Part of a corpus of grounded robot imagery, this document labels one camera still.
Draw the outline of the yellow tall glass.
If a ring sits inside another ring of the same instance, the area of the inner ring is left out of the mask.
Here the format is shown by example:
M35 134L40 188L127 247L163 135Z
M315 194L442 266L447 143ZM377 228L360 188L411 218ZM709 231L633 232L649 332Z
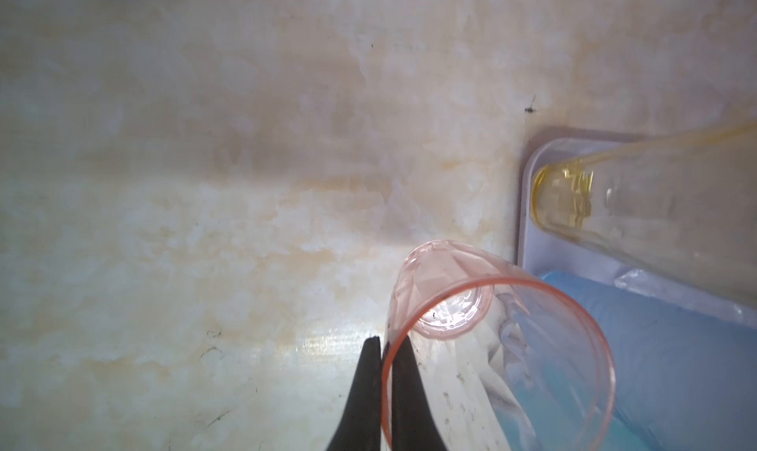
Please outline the yellow tall glass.
M540 168L541 229L719 297L756 304L756 125L627 143Z

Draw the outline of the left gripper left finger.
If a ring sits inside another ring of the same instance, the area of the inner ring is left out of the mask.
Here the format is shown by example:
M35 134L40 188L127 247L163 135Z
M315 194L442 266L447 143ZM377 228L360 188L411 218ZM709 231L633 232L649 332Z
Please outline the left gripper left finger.
M382 349L368 338L361 350L344 413L327 451L379 451L382 446Z

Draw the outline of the lilac plastic tray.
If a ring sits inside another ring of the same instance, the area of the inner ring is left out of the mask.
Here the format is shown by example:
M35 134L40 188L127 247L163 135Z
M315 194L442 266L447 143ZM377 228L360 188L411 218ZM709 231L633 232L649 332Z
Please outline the lilac plastic tray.
M535 276L560 271L754 329L756 310L753 308L633 268L615 258L546 232L531 219L532 178L540 168L554 162L614 149L623 144L623 141L610 139L557 138L532 152L522 171L516 263Z

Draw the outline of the blue tall glass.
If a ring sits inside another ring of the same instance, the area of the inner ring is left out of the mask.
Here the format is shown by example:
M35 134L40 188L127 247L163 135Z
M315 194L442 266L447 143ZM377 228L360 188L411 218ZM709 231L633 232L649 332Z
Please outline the blue tall glass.
M502 287L522 450L752 450L754 329L582 277Z

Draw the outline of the pink small glass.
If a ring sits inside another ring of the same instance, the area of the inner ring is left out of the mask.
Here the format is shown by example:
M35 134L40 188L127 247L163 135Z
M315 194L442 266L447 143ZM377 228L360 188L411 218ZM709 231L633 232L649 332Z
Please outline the pink small glass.
M522 450L502 417L525 419L508 378L500 331L502 287L544 289L544 281L508 261L453 240L416 247L404 260L390 297L382 358L382 428L388 446L392 363L406 337L446 450ZM603 419L587 449L599 449Z

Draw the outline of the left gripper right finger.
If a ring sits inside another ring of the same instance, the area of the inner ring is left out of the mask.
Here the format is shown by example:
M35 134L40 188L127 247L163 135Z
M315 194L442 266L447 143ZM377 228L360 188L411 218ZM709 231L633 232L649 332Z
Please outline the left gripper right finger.
M390 434L394 451L444 451L445 443L436 427L425 394L418 363L406 337L392 363Z

